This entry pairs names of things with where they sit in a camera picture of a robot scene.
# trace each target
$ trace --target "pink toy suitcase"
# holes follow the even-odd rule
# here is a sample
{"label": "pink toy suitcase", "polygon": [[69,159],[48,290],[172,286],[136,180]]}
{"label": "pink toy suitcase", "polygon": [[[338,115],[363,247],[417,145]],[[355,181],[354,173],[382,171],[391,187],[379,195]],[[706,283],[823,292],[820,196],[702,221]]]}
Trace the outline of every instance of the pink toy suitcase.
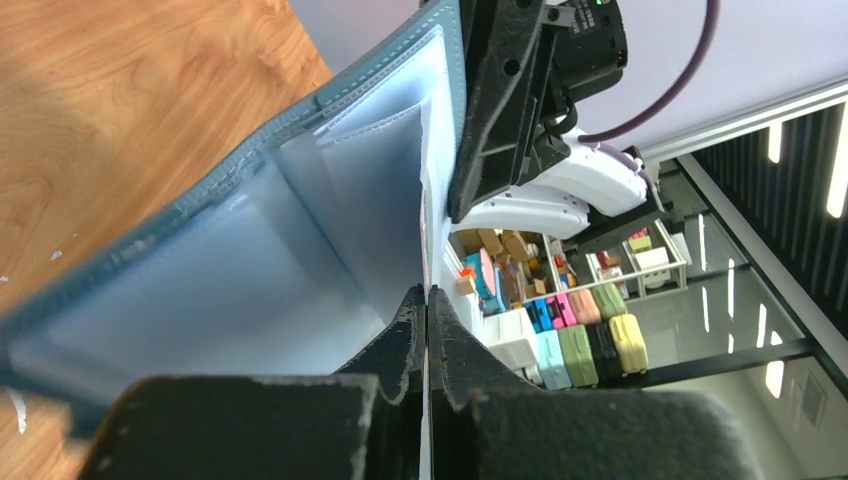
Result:
{"label": "pink toy suitcase", "polygon": [[580,325],[601,323],[601,311],[598,309],[595,298],[589,289],[569,293],[568,303],[571,304],[571,310]]}
{"label": "pink toy suitcase", "polygon": [[566,294],[560,293],[555,297],[550,297],[548,299],[548,310],[551,312],[555,329],[577,325],[577,317],[574,315],[574,310],[571,309],[571,303]]}

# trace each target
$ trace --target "black toy suitcase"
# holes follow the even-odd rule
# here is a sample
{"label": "black toy suitcase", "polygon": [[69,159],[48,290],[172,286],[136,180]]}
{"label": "black toy suitcase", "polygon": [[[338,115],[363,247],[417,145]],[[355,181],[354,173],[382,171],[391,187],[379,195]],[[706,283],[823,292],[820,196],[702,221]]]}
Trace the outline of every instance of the black toy suitcase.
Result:
{"label": "black toy suitcase", "polygon": [[595,370],[598,371],[598,380],[604,382],[621,377],[624,370],[621,367],[615,343],[612,341],[609,325],[606,323],[586,325],[586,333],[589,336],[589,346],[592,347],[592,359],[595,362]]}

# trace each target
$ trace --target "screw hole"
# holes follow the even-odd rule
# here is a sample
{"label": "screw hole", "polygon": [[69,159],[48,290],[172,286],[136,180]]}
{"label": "screw hole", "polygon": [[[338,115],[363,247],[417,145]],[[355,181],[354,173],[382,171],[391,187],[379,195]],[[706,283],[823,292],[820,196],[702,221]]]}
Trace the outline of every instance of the screw hole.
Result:
{"label": "screw hole", "polygon": [[510,77],[514,77],[518,74],[519,70],[521,70],[521,64],[514,58],[510,58],[504,63],[504,73]]}

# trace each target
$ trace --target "wood grain surface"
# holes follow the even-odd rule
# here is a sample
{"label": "wood grain surface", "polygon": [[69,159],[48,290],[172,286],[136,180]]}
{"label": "wood grain surface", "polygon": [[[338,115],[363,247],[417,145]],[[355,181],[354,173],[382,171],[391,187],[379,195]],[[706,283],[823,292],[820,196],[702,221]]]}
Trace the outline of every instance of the wood grain surface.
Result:
{"label": "wood grain surface", "polygon": [[[0,311],[156,212],[329,77],[284,0],[6,2]],[[72,477],[80,454],[62,450],[62,405],[27,404],[20,434],[0,389],[0,478]]]}

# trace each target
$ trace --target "green toy suitcase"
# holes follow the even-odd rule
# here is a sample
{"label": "green toy suitcase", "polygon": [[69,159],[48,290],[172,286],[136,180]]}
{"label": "green toy suitcase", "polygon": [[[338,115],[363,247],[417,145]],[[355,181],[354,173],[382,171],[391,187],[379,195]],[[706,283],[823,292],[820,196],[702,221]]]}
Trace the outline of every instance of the green toy suitcase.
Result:
{"label": "green toy suitcase", "polygon": [[601,311],[601,317],[604,321],[627,313],[627,305],[624,304],[621,292],[618,291],[618,287],[614,283],[598,285],[592,289],[592,296],[595,298],[595,303],[598,305],[598,310]]}
{"label": "green toy suitcase", "polygon": [[562,358],[565,359],[565,369],[575,387],[596,386],[598,371],[592,357],[592,347],[589,346],[589,335],[585,325],[557,330]]}

